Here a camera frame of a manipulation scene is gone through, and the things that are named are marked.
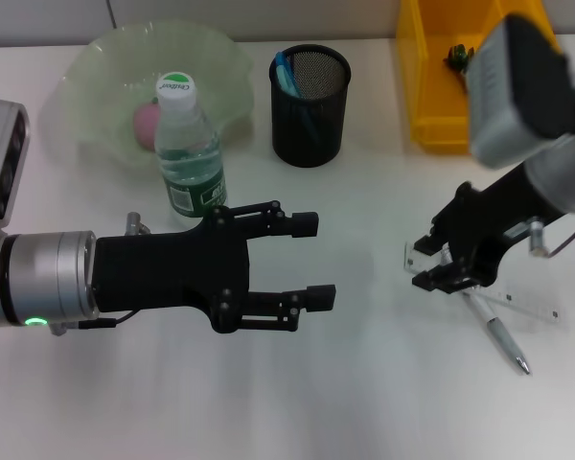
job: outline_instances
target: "plastic bottle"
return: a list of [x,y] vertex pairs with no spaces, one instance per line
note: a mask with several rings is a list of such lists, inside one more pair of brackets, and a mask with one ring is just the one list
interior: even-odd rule
[[180,72],[156,84],[160,120],[155,152],[174,210],[201,218],[226,201],[219,137],[196,101],[192,77]]

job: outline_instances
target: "white table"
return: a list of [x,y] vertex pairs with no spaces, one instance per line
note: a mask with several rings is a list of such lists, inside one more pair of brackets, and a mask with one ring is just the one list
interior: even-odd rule
[[[291,43],[251,43],[252,128],[227,143],[225,170],[232,205],[276,198],[321,219],[316,239],[252,242],[252,288],[335,283],[334,311],[304,314],[297,333],[218,335],[192,309],[62,338],[0,330],[0,459],[575,460],[575,243],[544,276],[525,270],[524,244],[501,267],[563,312],[551,327],[497,309],[534,370],[522,376],[472,311],[402,269],[404,242],[462,181],[502,172],[409,143],[392,40],[327,44],[354,74],[339,156],[313,170],[275,156],[267,67]],[[575,36],[563,44],[575,57]],[[0,49],[0,98],[26,105],[34,132],[8,231],[119,235],[131,210],[178,230],[155,172],[69,157],[50,96],[79,50]],[[562,219],[549,245],[574,229]]]

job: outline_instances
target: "bottle cap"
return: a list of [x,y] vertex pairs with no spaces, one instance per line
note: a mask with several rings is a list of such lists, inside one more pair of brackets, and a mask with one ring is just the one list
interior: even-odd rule
[[163,75],[155,84],[155,92],[160,108],[189,111],[196,106],[196,85],[188,74],[170,72]]

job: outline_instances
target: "pen holder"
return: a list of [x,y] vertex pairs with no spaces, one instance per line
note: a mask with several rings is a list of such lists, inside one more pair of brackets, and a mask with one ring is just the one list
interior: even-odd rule
[[314,168],[328,163],[341,148],[350,66],[341,54],[319,45],[283,51],[299,97],[282,89],[277,62],[270,64],[272,146],[292,166]]

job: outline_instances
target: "yellow storage bin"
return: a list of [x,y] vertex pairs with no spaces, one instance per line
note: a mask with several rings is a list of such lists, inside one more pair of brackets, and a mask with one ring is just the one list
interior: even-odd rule
[[397,39],[411,139],[435,153],[469,150],[467,95],[443,59],[460,43],[479,47],[510,12],[521,12],[556,45],[541,0],[402,0]]

